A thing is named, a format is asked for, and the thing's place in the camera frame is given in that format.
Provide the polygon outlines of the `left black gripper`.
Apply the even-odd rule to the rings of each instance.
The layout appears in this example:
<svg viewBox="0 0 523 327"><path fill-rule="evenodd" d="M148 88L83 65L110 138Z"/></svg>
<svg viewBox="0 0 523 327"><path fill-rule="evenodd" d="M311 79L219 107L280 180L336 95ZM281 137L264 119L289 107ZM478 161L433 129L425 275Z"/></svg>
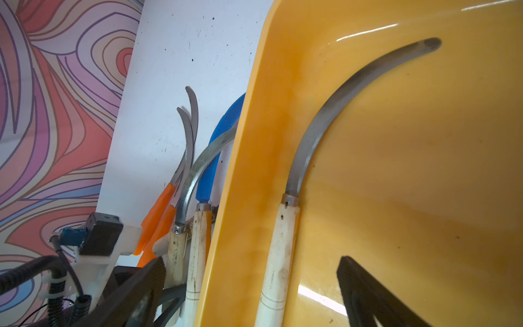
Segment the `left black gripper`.
<svg viewBox="0 0 523 327"><path fill-rule="evenodd" d="M114 267L109 280L98 301L98 307L108 297L120 288L129 278L133 277L140 268L137 267ZM166 287L159 300L161 314L155 318L154 326L175 326L181 316L181 307L185 302L186 283L174 287Z"/></svg>

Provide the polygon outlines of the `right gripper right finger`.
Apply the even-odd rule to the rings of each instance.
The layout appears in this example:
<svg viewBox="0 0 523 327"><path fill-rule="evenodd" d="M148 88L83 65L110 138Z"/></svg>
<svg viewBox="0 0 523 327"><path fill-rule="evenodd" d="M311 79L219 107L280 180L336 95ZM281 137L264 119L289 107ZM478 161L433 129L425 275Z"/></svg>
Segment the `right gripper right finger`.
<svg viewBox="0 0 523 327"><path fill-rule="evenodd" d="M427 326L353 258L343 256L336 271L350 326Z"/></svg>

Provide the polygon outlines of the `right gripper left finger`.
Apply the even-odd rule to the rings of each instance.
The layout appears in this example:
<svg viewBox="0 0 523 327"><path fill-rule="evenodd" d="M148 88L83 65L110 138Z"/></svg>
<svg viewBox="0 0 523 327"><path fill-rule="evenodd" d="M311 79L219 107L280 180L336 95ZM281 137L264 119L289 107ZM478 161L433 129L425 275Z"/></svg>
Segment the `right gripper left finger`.
<svg viewBox="0 0 523 327"><path fill-rule="evenodd" d="M163 292L166 268L150 261L75 326L152 326Z"/></svg>

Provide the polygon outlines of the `wooden handle sickle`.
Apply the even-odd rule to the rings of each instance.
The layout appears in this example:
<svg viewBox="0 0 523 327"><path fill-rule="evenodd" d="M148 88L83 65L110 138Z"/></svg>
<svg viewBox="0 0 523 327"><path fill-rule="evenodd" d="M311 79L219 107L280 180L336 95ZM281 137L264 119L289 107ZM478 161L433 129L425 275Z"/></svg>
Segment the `wooden handle sickle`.
<svg viewBox="0 0 523 327"><path fill-rule="evenodd" d="M440 38L428 38L377 58L344 82L314 116L294 155L277 212L257 307L256 326L283 324L300 214L299 194L311 158L323 135L348 103L370 83L407 61L438 50L441 45Z"/></svg>
<svg viewBox="0 0 523 327"><path fill-rule="evenodd" d="M167 271L176 285L178 285L183 280L184 274L187 275L190 244L190 227L183 227L180 232L177 232L174 220L171 232L169 234Z"/></svg>

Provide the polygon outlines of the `blue blade wooden sickle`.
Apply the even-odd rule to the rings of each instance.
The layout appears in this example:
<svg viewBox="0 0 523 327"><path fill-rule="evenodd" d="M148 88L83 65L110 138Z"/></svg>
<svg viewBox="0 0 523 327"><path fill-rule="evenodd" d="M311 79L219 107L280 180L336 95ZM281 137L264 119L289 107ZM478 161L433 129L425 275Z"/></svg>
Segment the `blue blade wooden sickle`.
<svg viewBox="0 0 523 327"><path fill-rule="evenodd" d="M181 188L175 219L176 231L180 232L183 227L189 226L191 232L183 313L185 326L194 326L196 322L208 244L211 239L210 200L219 156L224 148L234 141L235 124L241 115L244 100L245 96L241 95L227 109L212 133L208 147L196 159Z"/></svg>

